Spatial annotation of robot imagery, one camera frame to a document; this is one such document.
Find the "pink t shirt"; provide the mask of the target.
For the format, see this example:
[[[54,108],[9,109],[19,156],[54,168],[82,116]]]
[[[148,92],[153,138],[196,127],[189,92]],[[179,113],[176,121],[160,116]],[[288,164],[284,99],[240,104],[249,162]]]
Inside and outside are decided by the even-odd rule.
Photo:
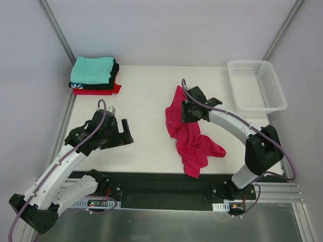
[[[183,123],[181,104],[185,101],[183,88],[177,86],[173,101],[165,109],[166,128],[171,138],[176,139],[184,173],[199,178],[200,170],[208,166],[209,157],[223,158],[226,150],[210,137],[203,135],[198,123]]]

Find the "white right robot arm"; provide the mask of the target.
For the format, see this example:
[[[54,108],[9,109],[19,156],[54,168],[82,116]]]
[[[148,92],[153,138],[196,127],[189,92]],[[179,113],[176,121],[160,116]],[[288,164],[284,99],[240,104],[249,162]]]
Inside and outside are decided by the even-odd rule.
[[[244,165],[223,185],[217,188],[220,197],[235,200],[245,188],[265,174],[284,157],[276,129],[267,125],[255,126],[228,109],[216,99],[207,99],[199,87],[183,90],[182,121],[196,123],[205,120],[220,126],[245,146]]]

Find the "white plastic laundry basket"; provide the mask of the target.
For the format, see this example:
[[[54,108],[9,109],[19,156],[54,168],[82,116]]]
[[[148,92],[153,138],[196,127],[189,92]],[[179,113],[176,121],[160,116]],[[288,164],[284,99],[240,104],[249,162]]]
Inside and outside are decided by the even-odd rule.
[[[232,60],[227,64],[235,107],[244,116],[259,116],[288,106],[273,65],[266,60]]]

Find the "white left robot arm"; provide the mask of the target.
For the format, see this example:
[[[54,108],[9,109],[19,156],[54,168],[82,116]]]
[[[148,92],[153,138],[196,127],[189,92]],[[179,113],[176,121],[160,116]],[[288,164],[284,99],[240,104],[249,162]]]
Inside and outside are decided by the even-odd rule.
[[[50,167],[24,194],[13,194],[9,204],[16,214],[38,233],[48,232],[59,216],[83,197],[105,197],[107,177],[92,169],[71,187],[61,186],[74,169],[96,149],[104,150],[134,142],[127,119],[122,119],[119,132],[115,114],[97,110],[91,120],[72,129]]]

